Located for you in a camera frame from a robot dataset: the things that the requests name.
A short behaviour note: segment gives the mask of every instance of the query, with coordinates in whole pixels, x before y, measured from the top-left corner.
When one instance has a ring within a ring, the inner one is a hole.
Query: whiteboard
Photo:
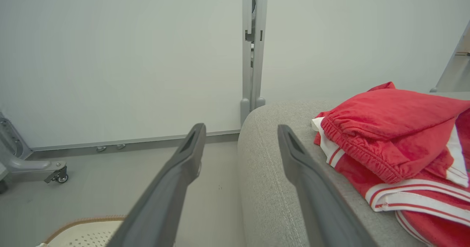
[[[470,0],[267,0],[267,103],[354,95],[393,81],[429,92],[470,19]]]
[[[29,147],[240,129],[242,0],[0,0],[0,111]]]

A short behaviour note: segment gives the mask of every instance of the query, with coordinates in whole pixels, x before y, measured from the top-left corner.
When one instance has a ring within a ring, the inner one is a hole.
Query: stack of folded clothes
[[[312,120],[315,144],[376,211],[413,237],[470,245],[470,101],[386,83]]]

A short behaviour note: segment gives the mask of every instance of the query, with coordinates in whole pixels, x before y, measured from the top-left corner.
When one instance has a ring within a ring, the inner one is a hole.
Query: folded red garment
[[[387,83],[320,113],[312,126],[327,163],[374,211],[400,210],[398,221],[413,237],[455,246],[470,233],[469,108],[470,101]],[[433,233],[442,229],[466,233]]]

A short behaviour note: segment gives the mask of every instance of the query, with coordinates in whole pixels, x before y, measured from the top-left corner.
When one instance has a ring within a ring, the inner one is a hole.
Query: gray sofa
[[[470,100],[468,92],[440,93]],[[282,167],[277,125],[289,125],[319,162],[349,206],[380,246],[423,246],[396,221],[393,212],[374,212],[348,180],[325,162],[314,145],[311,120],[346,98],[276,103],[257,108],[245,120],[238,140],[239,178],[248,247],[309,246],[295,187]]]

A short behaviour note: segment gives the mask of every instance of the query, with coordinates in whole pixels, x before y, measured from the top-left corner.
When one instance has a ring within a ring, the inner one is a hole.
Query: gray floor
[[[236,144],[206,144],[201,174],[188,187],[177,247],[245,246]],[[127,214],[175,150],[136,144],[119,152],[40,154],[66,160],[69,180],[46,184],[44,174],[14,176],[0,195],[0,246],[33,247],[73,220]]]

